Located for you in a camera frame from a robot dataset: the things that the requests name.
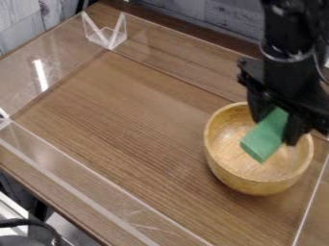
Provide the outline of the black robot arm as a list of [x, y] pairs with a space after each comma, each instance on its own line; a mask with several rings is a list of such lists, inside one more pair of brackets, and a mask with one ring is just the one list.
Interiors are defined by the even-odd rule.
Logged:
[[264, 10], [261, 59], [242, 58], [238, 82], [246, 87], [252, 118], [273, 109], [288, 113], [282, 141], [329, 135], [329, 0], [260, 0]]

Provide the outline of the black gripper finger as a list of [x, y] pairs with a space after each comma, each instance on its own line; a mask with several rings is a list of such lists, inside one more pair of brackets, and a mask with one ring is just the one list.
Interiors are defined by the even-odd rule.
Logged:
[[284, 130], [284, 142], [296, 146], [300, 138], [313, 129], [313, 120], [308, 115], [290, 113]]
[[250, 88], [246, 91], [246, 100], [252, 119], [260, 123], [276, 108], [272, 95], [265, 90]]

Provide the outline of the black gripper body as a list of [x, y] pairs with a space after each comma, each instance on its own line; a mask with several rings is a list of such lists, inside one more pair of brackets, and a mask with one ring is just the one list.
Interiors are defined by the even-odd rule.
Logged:
[[302, 54], [265, 53], [264, 59], [239, 58], [238, 82], [246, 87], [265, 90], [276, 108], [308, 115], [312, 131], [329, 135], [329, 92], [321, 86], [328, 50], [309, 49]]

